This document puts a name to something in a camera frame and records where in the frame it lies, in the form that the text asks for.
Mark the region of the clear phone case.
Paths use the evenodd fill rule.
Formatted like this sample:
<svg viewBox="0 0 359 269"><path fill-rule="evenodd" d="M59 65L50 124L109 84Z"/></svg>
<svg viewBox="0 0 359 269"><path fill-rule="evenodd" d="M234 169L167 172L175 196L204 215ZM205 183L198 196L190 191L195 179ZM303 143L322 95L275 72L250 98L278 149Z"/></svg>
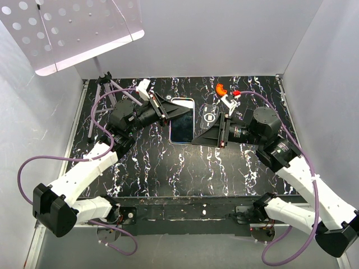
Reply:
<svg viewBox="0 0 359 269"><path fill-rule="evenodd" d="M219 107L213 104L204 104L200 109L200 128L209 129L216 121Z"/></svg>

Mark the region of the phone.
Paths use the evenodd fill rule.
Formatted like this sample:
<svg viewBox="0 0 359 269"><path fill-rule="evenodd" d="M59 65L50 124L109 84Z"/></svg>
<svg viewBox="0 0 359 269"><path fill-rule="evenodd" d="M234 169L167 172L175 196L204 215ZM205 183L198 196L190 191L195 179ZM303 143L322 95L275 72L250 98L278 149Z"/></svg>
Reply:
<svg viewBox="0 0 359 269"><path fill-rule="evenodd" d="M191 143L194 139L195 102L191 98L173 98L171 102L187 107L190 111L171 121L169 128L169 140L171 143Z"/></svg>

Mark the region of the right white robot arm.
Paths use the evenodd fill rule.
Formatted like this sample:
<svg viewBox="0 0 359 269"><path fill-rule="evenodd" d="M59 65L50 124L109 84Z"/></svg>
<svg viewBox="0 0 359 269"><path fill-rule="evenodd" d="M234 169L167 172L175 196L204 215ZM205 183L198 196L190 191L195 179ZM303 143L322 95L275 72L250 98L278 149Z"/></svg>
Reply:
<svg viewBox="0 0 359 269"><path fill-rule="evenodd" d="M237 218L286 223L314 235L322 250L339 258L358 239L358 210L336 195L320 175L311 173L300 149L279 134L281 125L276 112L268 107L250 111L245 121L221 113L217 121L191 143L217 148L224 148L229 142L255 145L260 162L289 183L313 210L266 193L251 209L237 213Z"/></svg>

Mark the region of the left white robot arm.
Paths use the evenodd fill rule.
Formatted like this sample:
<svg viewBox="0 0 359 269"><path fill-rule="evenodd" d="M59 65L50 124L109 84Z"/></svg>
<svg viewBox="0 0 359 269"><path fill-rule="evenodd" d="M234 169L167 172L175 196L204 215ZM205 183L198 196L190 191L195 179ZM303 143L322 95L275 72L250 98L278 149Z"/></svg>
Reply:
<svg viewBox="0 0 359 269"><path fill-rule="evenodd" d="M192 112L157 93L135 109L132 101L120 100L112 110L103 136L88 154L49 185L40 183L33 190L33 215L56 237L69 233L80 223L102 219L114 224L119 219L119 204L108 196L79 200L80 194L108 168L117 163L135 144L133 133L153 123L168 124Z"/></svg>

